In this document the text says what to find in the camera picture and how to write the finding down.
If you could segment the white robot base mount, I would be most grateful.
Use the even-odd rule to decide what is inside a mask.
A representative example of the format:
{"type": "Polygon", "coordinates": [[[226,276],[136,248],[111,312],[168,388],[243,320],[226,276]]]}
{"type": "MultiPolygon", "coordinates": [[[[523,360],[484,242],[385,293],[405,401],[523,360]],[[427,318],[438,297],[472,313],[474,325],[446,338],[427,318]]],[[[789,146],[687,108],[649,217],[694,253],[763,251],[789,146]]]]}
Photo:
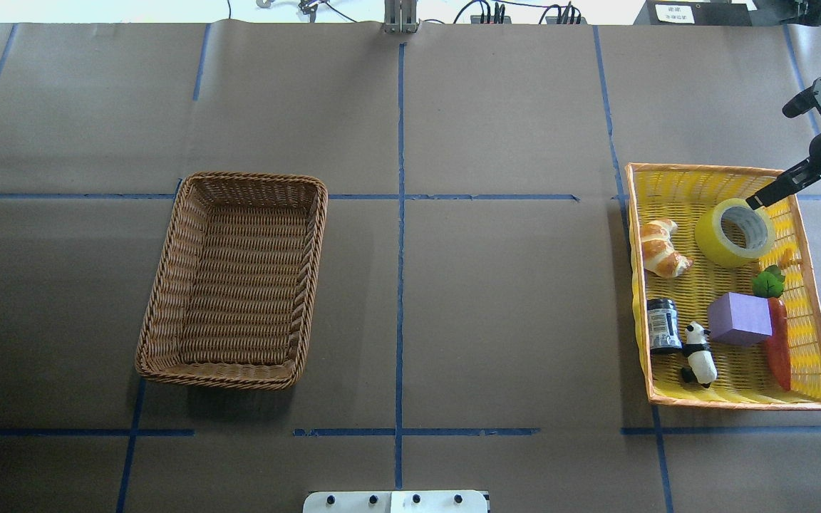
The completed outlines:
{"type": "Polygon", "coordinates": [[[303,512],[490,512],[489,494],[474,489],[312,492],[303,512]]]}

